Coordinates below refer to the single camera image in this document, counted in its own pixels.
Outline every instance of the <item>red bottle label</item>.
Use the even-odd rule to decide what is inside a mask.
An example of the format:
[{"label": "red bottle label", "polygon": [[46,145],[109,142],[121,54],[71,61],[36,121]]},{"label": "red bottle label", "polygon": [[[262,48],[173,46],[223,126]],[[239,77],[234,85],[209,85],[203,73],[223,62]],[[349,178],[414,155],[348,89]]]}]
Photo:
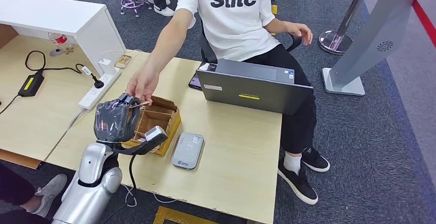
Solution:
[{"label": "red bottle label", "polygon": [[65,35],[62,35],[55,39],[57,44],[63,44],[67,41],[67,37]]}]

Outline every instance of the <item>laptop charger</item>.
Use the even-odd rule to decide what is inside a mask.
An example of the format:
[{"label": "laptop charger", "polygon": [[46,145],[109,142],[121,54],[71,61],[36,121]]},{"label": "laptop charger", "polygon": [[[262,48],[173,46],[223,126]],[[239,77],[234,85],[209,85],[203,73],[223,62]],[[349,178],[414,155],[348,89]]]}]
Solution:
[{"label": "laptop charger", "polygon": [[20,91],[18,91],[18,95],[21,97],[34,97],[43,81],[44,77],[42,76],[42,71],[37,71],[35,74],[29,75],[23,86],[21,86]]}]

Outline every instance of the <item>white sock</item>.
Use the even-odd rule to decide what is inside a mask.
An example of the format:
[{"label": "white sock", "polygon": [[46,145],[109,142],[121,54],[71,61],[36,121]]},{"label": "white sock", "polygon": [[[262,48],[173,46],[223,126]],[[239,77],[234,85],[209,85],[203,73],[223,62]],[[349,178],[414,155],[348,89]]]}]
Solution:
[{"label": "white sock", "polygon": [[293,157],[290,156],[290,154],[285,153],[285,161],[283,165],[287,170],[292,171],[298,175],[301,167],[301,156]]}]

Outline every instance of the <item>laptop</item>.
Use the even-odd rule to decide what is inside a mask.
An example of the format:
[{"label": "laptop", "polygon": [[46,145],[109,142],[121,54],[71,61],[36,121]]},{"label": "laptop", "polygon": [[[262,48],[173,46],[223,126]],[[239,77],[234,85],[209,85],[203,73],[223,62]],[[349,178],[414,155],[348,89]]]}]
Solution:
[{"label": "laptop", "polygon": [[292,69],[280,67],[218,60],[215,72],[198,69],[196,74],[206,100],[281,114],[293,115],[313,93],[311,86],[293,83]]}]

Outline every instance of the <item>power strip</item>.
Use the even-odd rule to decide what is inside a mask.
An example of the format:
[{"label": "power strip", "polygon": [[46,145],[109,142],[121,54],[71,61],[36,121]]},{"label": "power strip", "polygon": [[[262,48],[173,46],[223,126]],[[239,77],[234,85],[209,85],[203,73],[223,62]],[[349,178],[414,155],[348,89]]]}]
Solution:
[{"label": "power strip", "polygon": [[104,94],[109,90],[109,88],[114,84],[115,80],[121,75],[121,70],[119,68],[115,68],[117,72],[115,74],[103,74],[100,80],[104,83],[104,86],[97,89],[96,87],[92,87],[88,93],[80,100],[79,106],[84,108],[87,111],[93,109],[97,102],[103,98]]}]

